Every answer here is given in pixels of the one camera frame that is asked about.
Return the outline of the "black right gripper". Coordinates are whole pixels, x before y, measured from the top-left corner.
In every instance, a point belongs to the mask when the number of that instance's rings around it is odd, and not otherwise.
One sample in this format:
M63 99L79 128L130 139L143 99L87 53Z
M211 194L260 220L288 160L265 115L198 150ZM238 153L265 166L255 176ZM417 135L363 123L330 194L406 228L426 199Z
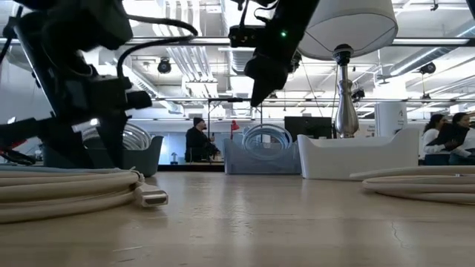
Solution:
M301 60L302 55L297 50L288 62L282 62L279 58L271 59L256 47L243 71L254 81L251 106L259 106L272 92L283 89L288 76L300 67Z

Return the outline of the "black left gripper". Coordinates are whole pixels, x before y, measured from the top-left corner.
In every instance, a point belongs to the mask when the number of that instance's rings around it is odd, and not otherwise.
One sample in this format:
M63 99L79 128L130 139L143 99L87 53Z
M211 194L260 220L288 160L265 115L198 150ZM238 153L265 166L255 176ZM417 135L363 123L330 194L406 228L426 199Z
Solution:
M72 125L99 118L98 134L115 167L123 165L125 111L131 106L127 89L131 83L116 76L55 78L55 96L60 111L50 139L50 166L58 168L92 168L93 161L82 142L81 133Z

